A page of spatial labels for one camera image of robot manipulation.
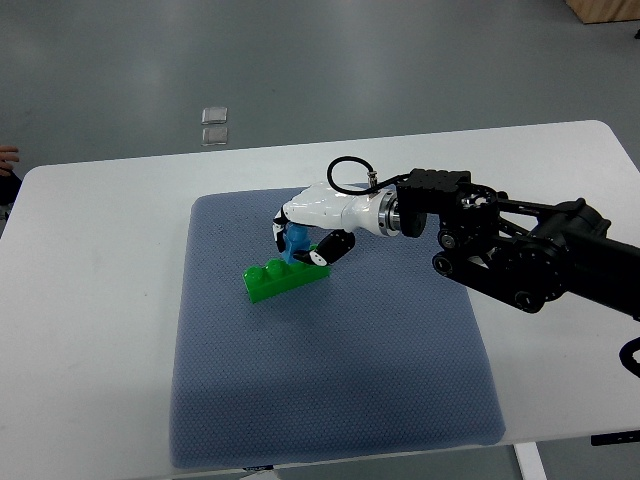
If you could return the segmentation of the person's hand at edge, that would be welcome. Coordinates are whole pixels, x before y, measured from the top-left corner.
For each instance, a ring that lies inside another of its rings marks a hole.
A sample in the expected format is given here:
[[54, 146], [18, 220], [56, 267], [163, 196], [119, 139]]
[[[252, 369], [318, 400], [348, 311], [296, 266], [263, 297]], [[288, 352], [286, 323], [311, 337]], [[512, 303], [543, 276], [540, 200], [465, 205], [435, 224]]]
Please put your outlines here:
[[0, 175], [10, 177], [14, 165], [20, 161], [19, 148], [13, 145], [0, 146]]

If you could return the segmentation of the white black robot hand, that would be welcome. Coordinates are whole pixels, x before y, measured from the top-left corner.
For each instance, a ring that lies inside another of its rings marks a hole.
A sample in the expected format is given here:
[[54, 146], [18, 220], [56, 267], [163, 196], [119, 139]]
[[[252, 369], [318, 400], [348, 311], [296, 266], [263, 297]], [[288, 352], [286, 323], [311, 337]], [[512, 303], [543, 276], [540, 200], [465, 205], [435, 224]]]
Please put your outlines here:
[[[289, 252], [293, 260], [325, 267], [354, 248], [357, 229], [379, 236], [396, 236], [399, 228], [390, 219], [395, 204], [396, 194], [389, 189], [366, 193], [355, 187], [348, 194], [336, 191], [327, 182], [319, 182], [277, 211], [273, 219], [274, 240], [278, 251]], [[313, 250], [293, 250], [285, 234], [294, 224], [322, 228], [329, 234]]]

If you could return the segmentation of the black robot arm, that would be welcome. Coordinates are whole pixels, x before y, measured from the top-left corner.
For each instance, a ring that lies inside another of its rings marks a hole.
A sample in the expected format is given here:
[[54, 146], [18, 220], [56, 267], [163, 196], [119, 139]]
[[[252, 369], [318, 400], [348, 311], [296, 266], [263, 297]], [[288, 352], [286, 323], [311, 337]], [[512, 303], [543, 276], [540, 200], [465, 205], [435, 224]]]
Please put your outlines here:
[[572, 293], [639, 317], [639, 249], [609, 238], [611, 221], [585, 199], [512, 200], [468, 171], [414, 169], [383, 184], [395, 188], [388, 222], [403, 235], [437, 216], [440, 275], [527, 313]]

